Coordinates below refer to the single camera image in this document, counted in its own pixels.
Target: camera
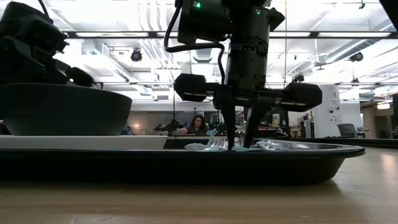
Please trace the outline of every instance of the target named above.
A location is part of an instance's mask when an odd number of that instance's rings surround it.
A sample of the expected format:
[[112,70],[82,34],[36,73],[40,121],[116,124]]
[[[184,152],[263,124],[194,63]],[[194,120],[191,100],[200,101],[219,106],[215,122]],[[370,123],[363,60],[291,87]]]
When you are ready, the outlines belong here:
[[140,62],[142,60],[141,49],[134,49],[130,58],[133,62]]
[[352,55],[349,60],[352,62],[360,62],[363,59],[363,54],[361,52],[358,52],[354,55]]
[[299,74],[296,74],[296,75],[294,75],[293,77],[292,77],[292,82],[295,82],[295,83],[302,83],[302,82],[304,82],[305,80],[304,80],[304,75],[302,74],[302,73],[299,73]]

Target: person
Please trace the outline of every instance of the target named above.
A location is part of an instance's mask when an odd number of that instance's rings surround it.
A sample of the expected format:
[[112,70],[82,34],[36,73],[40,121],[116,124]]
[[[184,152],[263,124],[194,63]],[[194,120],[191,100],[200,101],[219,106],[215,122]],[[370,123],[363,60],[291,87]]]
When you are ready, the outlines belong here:
[[120,135],[134,135],[134,130],[130,127],[129,123],[126,123]]
[[192,122],[185,128],[178,130],[180,134],[208,135],[209,128],[205,124],[205,118],[202,115],[193,117]]

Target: ceiling duct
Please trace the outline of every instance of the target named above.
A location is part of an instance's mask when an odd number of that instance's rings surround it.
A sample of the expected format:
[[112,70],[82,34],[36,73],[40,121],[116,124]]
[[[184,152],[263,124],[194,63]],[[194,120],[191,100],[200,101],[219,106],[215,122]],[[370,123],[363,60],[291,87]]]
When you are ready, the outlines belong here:
[[[395,32],[394,26],[391,24],[390,20],[386,20],[376,26],[373,31],[386,31],[386,32]],[[380,40],[372,39],[372,40],[353,40],[348,44],[340,47],[336,51],[326,54],[326,55],[314,55],[309,57],[306,61],[300,63],[295,68],[291,69],[287,74],[295,75],[300,73],[303,70],[307,70],[308,67],[312,67],[313,61],[317,59],[319,65],[327,65],[330,63],[335,63],[344,58],[348,58],[349,56],[365,49],[366,47],[372,46]]]
[[198,63],[209,63],[213,59],[212,49],[199,49],[193,53],[193,59]]
[[[139,24],[142,30],[145,31],[160,30],[158,25],[157,12],[158,12],[158,5],[155,1],[150,2],[149,5],[147,1],[140,1]],[[162,64],[163,68],[173,67],[174,63],[171,61],[171,56],[164,50],[159,40],[157,39],[144,40],[144,44],[149,50],[147,54],[152,54],[152,56],[156,59],[156,61],[159,61]]]
[[151,62],[154,62],[156,64],[157,68],[160,68],[162,65],[160,64],[160,62],[158,62],[155,59],[155,55],[154,53],[150,50],[150,48],[148,49],[148,44],[147,44],[147,40],[138,40],[139,45],[144,49],[144,52],[148,55],[149,59],[151,60]]
[[[111,68],[111,71],[124,78],[126,82],[139,82],[139,80],[134,79],[134,77],[132,75],[129,75],[129,73],[127,71],[125,71],[122,67],[119,66],[119,64],[117,62],[115,62],[113,59],[109,59],[111,61],[111,63],[113,64],[113,67]],[[153,96],[154,95],[154,91],[150,88],[146,88],[142,85],[131,85],[133,86],[139,93],[141,96]]]
[[[391,24],[390,20],[386,20],[383,23],[379,24],[376,26],[373,30],[376,31],[386,31],[386,32],[395,32],[394,26]],[[325,57],[324,62],[329,64],[329,63],[335,63],[338,62],[344,58],[348,58],[349,56],[360,52],[361,50],[365,49],[366,47],[370,47],[374,45],[375,43],[379,42],[377,39],[372,39],[372,40],[353,40],[349,42],[348,44],[345,44],[344,46],[340,47],[336,51],[328,54]]]

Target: desk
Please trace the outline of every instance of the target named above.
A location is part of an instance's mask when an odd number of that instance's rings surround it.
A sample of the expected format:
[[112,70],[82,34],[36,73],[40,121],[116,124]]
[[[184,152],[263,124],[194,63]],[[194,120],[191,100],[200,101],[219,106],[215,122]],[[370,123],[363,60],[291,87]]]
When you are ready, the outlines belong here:
[[0,183],[0,223],[396,223],[398,150],[366,152],[313,186]]

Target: black cable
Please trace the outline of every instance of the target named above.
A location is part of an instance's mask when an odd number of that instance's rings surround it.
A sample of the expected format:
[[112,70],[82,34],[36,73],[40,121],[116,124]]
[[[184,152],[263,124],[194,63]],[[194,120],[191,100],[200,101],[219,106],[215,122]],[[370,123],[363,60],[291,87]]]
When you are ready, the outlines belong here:
[[42,9],[43,9],[44,14],[45,14],[47,17],[50,17],[50,16],[49,16],[49,12],[47,12],[47,8],[45,7],[43,0],[39,0],[39,3],[40,3],[40,6],[42,6]]
[[221,63],[221,59],[223,58],[223,54],[224,54],[224,50],[225,50],[224,45],[222,45],[220,43],[200,43],[200,44],[187,44],[187,45],[169,47],[170,33],[172,32],[175,21],[177,20],[178,14],[181,11],[181,7],[182,7],[182,1],[179,1],[177,7],[175,8],[175,12],[172,17],[172,20],[170,21],[170,24],[167,27],[166,33],[164,35],[163,45],[164,45],[165,51],[167,51],[168,53],[175,53],[175,52],[181,52],[181,51],[185,51],[185,50],[200,50],[200,49],[219,48],[220,53],[218,54],[217,63],[218,63],[218,68],[220,69],[220,73],[221,73],[221,83],[224,84],[225,72],[223,69],[223,64]]

